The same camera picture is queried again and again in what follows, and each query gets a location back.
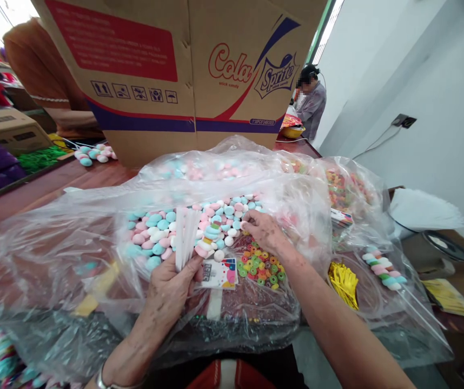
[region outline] table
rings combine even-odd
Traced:
[[[278,140],[291,140],[279,136]],[[293,143],[276,143],[274,150],[299,152],[313,158],[320,154],[305,139]],[[120,185],[136,176],[138,170],[123,167],[118,161],[96,163],[86,168],[72,160],[45,175],[0,196],[0,223],[19,213],[42,207],[63,194],[66,187],[92,189]]]

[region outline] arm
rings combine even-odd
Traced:
[[[376,336],[295,250],[271,216],[248,211],[244,220],[244,228],[265,250],[276,253],[286,269],[315,339],[342,387],[414,387]]]
[[[62,128],[89,128],[98,126],[91,111],[72,111],[64,108],[45,108],[54,122]]]
[[[62,128],[89,128],[98,126],[90,111],[72,111],[64,82],[58,79],[39,59],[26,42],[13,40],[10,33],[4,38],[6,56],[10,66],[36,104],[44,107]]]
[[[106,386],[135,386],[139,384],[160,347],[163,339],[183,310],[187,295],[192,292],[193,278],[201,277],[203,258],[194,257],[180,273],[175,269],[176,255],[172,254],[153,270],[145,308],[136,320],[131,333],[111,353],[102,370]],[[86,389],[96,389],[97,375]]]

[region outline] cola sprite logo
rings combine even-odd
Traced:
[[[274,65],[268,58],[264,59],[261,77],[254,88],[261,99],[277,89],[293,89],[295,70],[298,67],[295,63],[295,54],[286,54],[279,66]]]

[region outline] brown clothing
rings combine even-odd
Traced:
[[[47,31],[32,18],[3,37],[10,66],[36,104],[45,108],[90,111],[63,58]],[[64,138],[102,138],[97,128],[65,129],[57,126]]]

